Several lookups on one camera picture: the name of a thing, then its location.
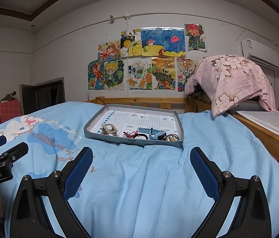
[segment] white mattress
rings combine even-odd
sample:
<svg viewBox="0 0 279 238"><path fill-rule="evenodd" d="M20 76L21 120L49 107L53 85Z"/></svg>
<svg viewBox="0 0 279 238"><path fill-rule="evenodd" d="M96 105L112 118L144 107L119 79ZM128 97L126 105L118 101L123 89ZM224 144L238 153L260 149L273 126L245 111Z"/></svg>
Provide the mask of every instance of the white mattress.
<svg viewBox="0 0 279 238"><path fill-rule="evenodd" d="M237 113L279 135L279 112L237 111Z"/></svg>

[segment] grid paper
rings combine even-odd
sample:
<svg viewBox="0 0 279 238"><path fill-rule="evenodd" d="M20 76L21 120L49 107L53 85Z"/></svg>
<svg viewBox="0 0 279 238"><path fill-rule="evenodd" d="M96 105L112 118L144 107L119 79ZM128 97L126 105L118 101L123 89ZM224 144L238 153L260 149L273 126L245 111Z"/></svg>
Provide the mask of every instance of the grid paper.
<svg viewBox="0 0 279 238"><path fill-rule="evenodd" d="M107 111L104 116L101 117L91 132L101 134L103 128L102 124L109 123L113 124L118 129L116 136L121 137L124 136L124 131L131 132L129 128L137 130L139 127L148 129L152 127L157 130L162 129L166 131L167 134L177 133L177 127L173 117L112 110Z"/></svg>

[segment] silver screw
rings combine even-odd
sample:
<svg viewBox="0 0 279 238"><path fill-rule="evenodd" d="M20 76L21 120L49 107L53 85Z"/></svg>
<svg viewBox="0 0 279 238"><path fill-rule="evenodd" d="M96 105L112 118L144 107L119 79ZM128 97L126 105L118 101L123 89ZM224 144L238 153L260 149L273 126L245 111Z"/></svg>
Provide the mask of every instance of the silver screw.
<svg viewBox="0 0 279 238"><path fill-rule="evenodd" d="M253 176L254 181L260 181L258 176Z"/></svg>
<svg viewBox="0 0 279 238"><path fill-rule="evenodd" d="M52 177L58 177L60 175L60 172L59 171L53 171L52 173L51 173L51 176Z"/></svg>
<svg viewBox="0 0 279 238"><path fill-rule="evenodd" d="M229 172L229 171L224 171L223 172L223 175L226 177L226 178L230 178L232 176L232 174Z"/></svg>
<svg viewBox="0 0 279 238"><path fill-rule="evenodd" d="M30 178L29 175L25 175L25 176L23 176L22 180L23 180L23 181L27 181L29 178Z"/></svg>

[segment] air conditioner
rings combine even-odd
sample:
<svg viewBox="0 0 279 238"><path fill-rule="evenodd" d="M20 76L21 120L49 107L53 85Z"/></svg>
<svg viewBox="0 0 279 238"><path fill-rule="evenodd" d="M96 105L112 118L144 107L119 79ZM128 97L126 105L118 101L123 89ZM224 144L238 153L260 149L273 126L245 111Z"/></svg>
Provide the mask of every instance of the air conditioner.
<svg viewBox="0 0 279 238"><path fill-rule="evenodd" d="M242 41L243 56L266 68L277 70L279 68L279 55L276 51L255 40Z"/></svg>

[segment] white wall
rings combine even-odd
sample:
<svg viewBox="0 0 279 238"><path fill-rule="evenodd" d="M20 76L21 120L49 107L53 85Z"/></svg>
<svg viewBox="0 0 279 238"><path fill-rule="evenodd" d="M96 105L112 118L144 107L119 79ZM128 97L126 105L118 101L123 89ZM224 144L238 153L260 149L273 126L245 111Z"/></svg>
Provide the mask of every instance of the white wall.
<svg viewBox="0 0 279 238"><path fill-rule="evenodd" d="M30 60L34 34L0 27L0 99L30 83Z"/></svg>
<svg viewBox="0 0 279 238"><path fill-rule="evenodd" d="M176 12L217 18L247 27L279 44L279 30L275 26L253 12L224 0L102 0L61 17L36 34L30 68L31 84L64 76L66 101L84 101L88 95L90 99L96 96L126 97L126 90L88 91L87 85L87 66L90 61L97 59L98 44L118 40L120 32L126 30L126 20L119 19L113 24L104 22L83 28L107 20L110 15L123 16L125 12ZM130 18L129 29L151 26L183 27L184 22L201 23L208 42L206 53L190 51L187 58L220 54L241 55L240 42L246 37L274 49L271 42L249 31L239 37L243 32L242 28L196 16L136 16ZM130 91L129 96L180 97L184 94L153 90Z"/></svg>

